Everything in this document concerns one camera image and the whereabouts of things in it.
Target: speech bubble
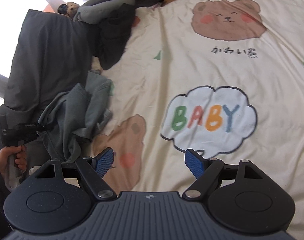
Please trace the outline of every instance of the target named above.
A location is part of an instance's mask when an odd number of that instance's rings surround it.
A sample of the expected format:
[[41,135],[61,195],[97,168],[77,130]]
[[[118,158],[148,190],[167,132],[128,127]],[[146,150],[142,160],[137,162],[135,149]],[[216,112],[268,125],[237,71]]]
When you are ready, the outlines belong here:
[[256,124],[256,110],[241,89],[201,86],[171,100],[161,136],[181,152],[191,148],[208,159],[237,150]]

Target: teddy bear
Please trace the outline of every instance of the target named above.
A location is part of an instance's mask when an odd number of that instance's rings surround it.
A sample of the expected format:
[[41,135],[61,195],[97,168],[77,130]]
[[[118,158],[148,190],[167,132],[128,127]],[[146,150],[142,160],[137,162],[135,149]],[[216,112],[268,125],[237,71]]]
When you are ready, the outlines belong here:
[[259,38],[266,31],[259,12],[260,6],[252,0],[199,2],[193,8],[192,28],[214,40]]
[[100,134],[93,140],[96,156],[106,147],[114,151],[114,163],[103,180],[117,193],[130,191],[140,179],[145,119],[136,114],[123,121],[110,135]]

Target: hand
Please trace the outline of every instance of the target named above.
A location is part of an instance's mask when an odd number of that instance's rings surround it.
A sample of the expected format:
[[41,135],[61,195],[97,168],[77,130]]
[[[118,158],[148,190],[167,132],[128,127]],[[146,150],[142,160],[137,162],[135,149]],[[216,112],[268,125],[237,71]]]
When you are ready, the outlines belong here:
[[18,165],[19,169],[24,172],[27,169],[27,160],[25,159],[27,157],[27,154],[25,152],[26,146],[11,146],[1,149],[0,151],[0,173],[2,177],[5,177],[5,171],[6,166],[8,163],[8,157],[12,154],[16,154],[17,159],[15,160],[15,163]]

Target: bear ear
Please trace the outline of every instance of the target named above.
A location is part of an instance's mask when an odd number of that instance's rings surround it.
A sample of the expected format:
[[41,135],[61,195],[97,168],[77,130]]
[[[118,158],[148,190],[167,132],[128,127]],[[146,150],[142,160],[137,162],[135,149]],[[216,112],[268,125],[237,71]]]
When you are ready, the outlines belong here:
[[252,0],[240,0],[244,6],[246,6],[250,10],[254,10],[256,13],[259,13],[260,5],[258,5],[255,1]]
[[193,13],[194,14],[202,13],[205,7],[206,7],[206,2],[197,3],[193,8]]

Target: pink cheek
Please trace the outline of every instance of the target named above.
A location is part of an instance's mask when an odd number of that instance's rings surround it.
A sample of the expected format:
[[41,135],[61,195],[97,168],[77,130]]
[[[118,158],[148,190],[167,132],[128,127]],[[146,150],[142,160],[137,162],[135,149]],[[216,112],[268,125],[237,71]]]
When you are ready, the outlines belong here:
[[241,14],[241,19],[246,22],[246,23],[251,23],[255,22],[256,19],[254,19],[251,15],[249,14]]
[[207,15],[203,16],[200,20],[201,23],[205,23],[205,24],[208,24],[212,21],[213,21],[213,16],[210,15],[210,14],[207,14]]

